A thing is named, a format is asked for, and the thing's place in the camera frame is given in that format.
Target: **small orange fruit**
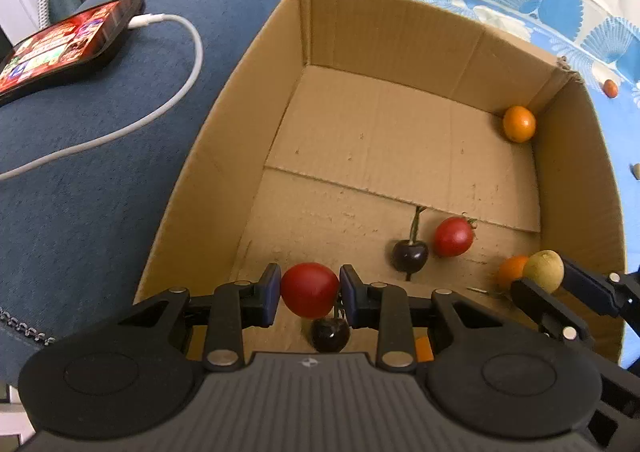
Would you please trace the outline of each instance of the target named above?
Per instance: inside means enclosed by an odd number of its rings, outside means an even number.
[[[496,277],[496,284],[500,289],[509,289],[511,282],[522,278],[522,270],[524,265],[529,260],[527,255],[516,255],[515,257],[505,260],[498,269],[498,275]]]
[[[502,118],[504,133],[514,143],[529,141],[536,132],[536,118],[529,109],[515,105]]]
[[[419,362],[433,361],[433,351],[431,351],[429,337],[418,337],[415,339],[415,357]]]
[[[613,80],[605,80],[602,84],[602,91],[609,98],[615,98],[618,95],[618,85]]]

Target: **cardboard box wall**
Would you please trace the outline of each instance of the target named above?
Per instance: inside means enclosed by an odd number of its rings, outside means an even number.
[[[532,143],[502,137],[512,104],[536,114]],[[385,251],[406,237],[415,205],[429,207],[425,241],[451,213],[479,219],[465,255],[432,257],[414,276],[433,288],[490,287],[504,258],[541,248],[592,271],[625,269],[612,167],[574,72],[412,0],[283,0],[200,131],[138,298],[176,284],[210,294],[268,262],[348,262],[367,282],[401,279]],[[617,359],[622,322],[559,295]]]

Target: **smartphone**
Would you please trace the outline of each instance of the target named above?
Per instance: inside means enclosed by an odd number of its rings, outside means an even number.
[[[145,0],[112,0],[18,42],[0,64],[0,106],[103,68],[126,39]]]

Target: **red tomato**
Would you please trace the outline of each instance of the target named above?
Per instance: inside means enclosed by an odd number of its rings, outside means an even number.
[[[440,257],[462,255],[474,241],[474,230],[466,217],[450,217],[436,228],[433,250]]]
[[[280,295],[287,307],[302,318],[322,318],[334,306],[340,282],[327,266],[317,262],[297,264],[280,282]]]

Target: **blue fabric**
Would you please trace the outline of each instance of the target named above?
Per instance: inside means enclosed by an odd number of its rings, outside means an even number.
[[[200,77],[148,127],[0,183],[0,306],[60,338],[130,305],[194,138],[278,1],[146,0],[148,12],[196,25],[205,53]],[[100,73],[0,107],[0,171],[148,114],[192,66],[193,43],[178,24],[133,32]],[[35,350],[0,326],[0,379],[15,384]]]

